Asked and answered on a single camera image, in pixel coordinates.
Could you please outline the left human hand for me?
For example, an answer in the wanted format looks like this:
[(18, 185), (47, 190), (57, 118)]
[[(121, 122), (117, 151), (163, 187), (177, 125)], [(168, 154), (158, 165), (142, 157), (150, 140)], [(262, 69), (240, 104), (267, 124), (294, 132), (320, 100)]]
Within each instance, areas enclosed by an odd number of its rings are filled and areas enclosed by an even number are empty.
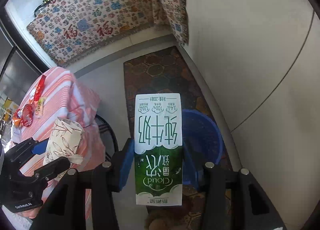
[(41, 207), (37, 207), (37, 208), (26, 210), (23, 212), (18, 212), (17, 214), (20, 216), (23, 216), (25, 218), (34, 219), (37, 217), (40, 209), (41, 209)]

